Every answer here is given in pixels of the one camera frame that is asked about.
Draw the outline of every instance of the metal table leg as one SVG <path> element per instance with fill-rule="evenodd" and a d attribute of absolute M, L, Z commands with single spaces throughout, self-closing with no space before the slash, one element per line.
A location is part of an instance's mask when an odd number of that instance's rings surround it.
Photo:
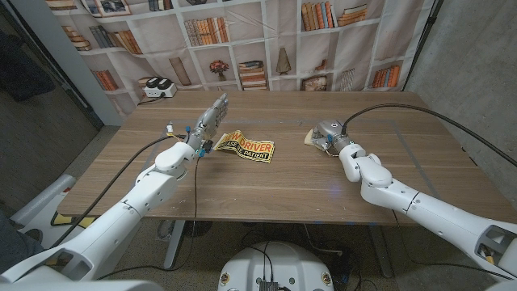
<path fill-rule="evenodd" d="M 385 236 L 380 226 L 368 226 L 370 239 L 372 240 L 373 249 L 380 265 L 380 273 L 385 278 L 393 277 L 393 269 L 388 255 Z"/>
<path fill-rule="evenodd" d="M 179 242 L 183 233 L 183 227 L 185 221 L 175 221 L 172 235 L 170 236 L 169 247 L 167 248 L 167 254 L 165 255 L 165 262 L 163 262 L 164 268 L 171 268 L 174 263 L 174 258 L 178 252 Z"/>

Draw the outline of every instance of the bookshelf backdrop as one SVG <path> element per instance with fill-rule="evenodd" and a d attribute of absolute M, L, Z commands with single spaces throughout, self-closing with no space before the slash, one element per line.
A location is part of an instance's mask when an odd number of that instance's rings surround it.
<path fill-rule="evenodd" d="M 153 76 L 179 90 L 399 91 L 433 0 L 46 2 L 127 116 Z"/>

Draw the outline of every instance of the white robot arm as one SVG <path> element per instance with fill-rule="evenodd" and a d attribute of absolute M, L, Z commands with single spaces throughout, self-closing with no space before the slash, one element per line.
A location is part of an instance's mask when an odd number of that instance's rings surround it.
<path fill-rule="evenodd" d="M 366 155 L 341 129 L 338 121 L 320 122 L 312 133 L 313 144 L 320 150 L 334 147 L 339 152 L 345 175 L 351 182 L 361 182 L 361 196 L 367 202 L 405 214 L 485 270 L 517 278 L 517 225 L 467 213 L 404 185 L 375 154 Z"/>
<path fill-rule="evenodd" d="M 58 247 L 34 255 L 16 264 L 0 276 L 0 281 L 15 283 L 31 280 L 65 282 L 93 280 L 104 275 L 103 265 L 151 209 L 169 200 L 178 182 L 185 176 L 185 162 L 202 156 L 212 145 L 221 120 L 228 110 L 223 94 L 197 121 L 185 142 L 160 153 L 155 164 L 142 172 L 135 187 L 77 237 Z M 51 259 L 67 257 L 69 262 L 59 272 L 46 267 Z"/>

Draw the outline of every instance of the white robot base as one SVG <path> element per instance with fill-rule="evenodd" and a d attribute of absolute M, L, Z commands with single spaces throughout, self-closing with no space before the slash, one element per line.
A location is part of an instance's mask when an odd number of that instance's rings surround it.
<path fill-rule="evenodd" d="M 266 244 L 266 253 L 273 265 L 273 285 L 276 288 L 287 287 L 291 291 L 334 290 L 329 269 L 317 256 L 295 244 L 276 241 L 260 242 L 252 246 L 260 251 L 247 247 L 236 254 L 223 267 L 217 290 L 271 289 L 269 260 L 261 252 Z"/>

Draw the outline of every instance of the power strip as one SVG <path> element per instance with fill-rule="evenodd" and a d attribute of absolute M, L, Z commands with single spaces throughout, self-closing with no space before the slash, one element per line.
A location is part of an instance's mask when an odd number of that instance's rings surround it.
<path fill-rule="evenodd" d="M 173 97 L 174 94 L 176 94 L 177 90 L 178 89 L 176 88 L 176 84 L 174 83 L 172 83 L 172 85 L 170 85 L 170 87 L 168 87 L 167 89 L 158 89 L 158 87 L 149 88 L 147 86 L 144 88 L 144 92 L 149 98 L 160 97 L 162 93 L 165 93 L 164 97 Z"/>

